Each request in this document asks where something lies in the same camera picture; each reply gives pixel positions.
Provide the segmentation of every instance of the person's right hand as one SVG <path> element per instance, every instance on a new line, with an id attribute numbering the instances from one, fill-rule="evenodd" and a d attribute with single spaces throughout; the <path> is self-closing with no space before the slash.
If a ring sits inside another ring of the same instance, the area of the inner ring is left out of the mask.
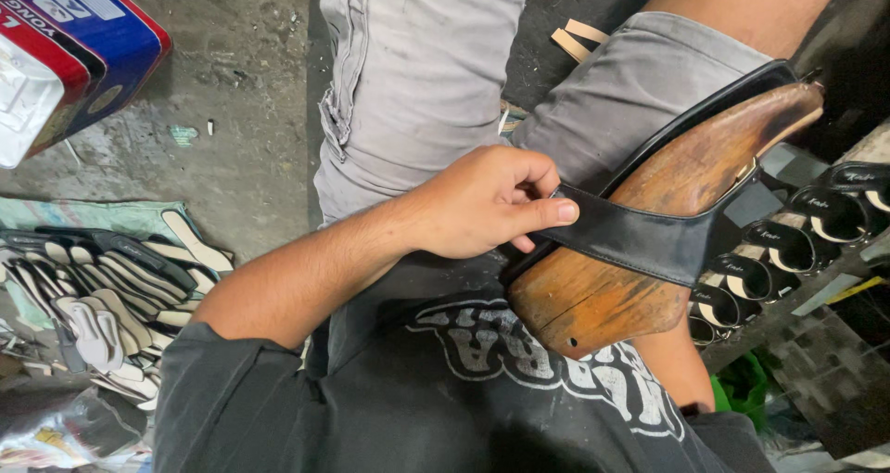
<path id="1" fill-rule="evenodd" d="M 507 146 L 476 148 L 393 200 L 407 245 L 443 257 L 473 257 L 510 241 L 530 252 L 529 231 L 578 219 L 578 204 L 549 198 L 559 185 L 547 155 Z"/>

